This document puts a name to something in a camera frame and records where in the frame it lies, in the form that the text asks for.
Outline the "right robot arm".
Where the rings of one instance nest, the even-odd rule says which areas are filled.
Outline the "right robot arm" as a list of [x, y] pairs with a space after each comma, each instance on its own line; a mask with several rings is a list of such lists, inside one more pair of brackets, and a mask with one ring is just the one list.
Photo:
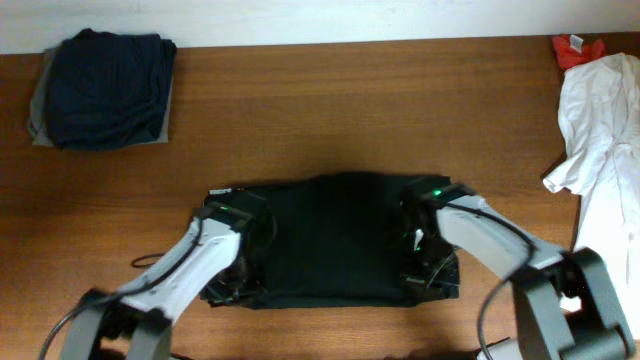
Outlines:
[[[481, 359], [630, 359], [635, 340], [601, 257], [590, 249], [568, 253], [526, 232], [478, 195], [434, 190], [401, 202], [422, 237], [416, 246], [434, 280], [464, 250], [494, 273], [498, 284], [476, 321]], [[489, 305], [512, 291], [517, 333], [488, 343]]]

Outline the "black t-shirt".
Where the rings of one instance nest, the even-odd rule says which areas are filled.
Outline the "black t-shirt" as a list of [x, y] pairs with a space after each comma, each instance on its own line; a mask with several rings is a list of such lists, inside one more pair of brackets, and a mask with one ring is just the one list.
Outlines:
[[[400, 194], [411, 181], [438, 175], [352, 172], [243, 189], [267, 200], [277, 234], [261, 261], [266, 293], [254, 310], [413, 307], [400, 285]], [[236, 189], [213, 190], [210, 193]]]

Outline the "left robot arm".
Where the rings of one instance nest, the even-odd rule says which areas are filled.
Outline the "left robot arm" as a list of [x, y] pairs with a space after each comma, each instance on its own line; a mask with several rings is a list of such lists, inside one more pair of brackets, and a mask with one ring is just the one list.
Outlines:
[[[272, 217], [222, 220], [196, 216], [181, 240], [142, 275], [112, 294], [93, 291], [61, 320], [69, 322], [61, 359], [170, 359], [173, 327], [216, 276], [230, 270], [245, 245], [277, 234]], [[129, 340], [126, 353], [103, 348], [104, 338]]]

